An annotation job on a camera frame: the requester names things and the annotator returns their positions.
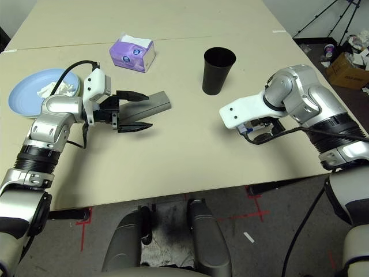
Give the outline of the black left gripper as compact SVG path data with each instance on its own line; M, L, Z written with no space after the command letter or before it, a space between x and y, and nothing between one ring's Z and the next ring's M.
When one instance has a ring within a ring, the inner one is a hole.
M110 124L113 130L117 130L118 133L133 133L139 132L153 125L146 122L133 122L130 124L119 125L119 99L126 100L128 102L140 102L149 100L149 97L134 91L116 91L116 95L109 96L102 101L99 105L99 109L94 111L95 122L104 122Z

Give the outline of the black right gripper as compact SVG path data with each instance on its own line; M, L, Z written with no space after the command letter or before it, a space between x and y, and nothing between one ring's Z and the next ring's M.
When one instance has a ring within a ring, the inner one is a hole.
M264 117L260 119L260 123L271 134L280 134L284 131L284 127L278 118Z

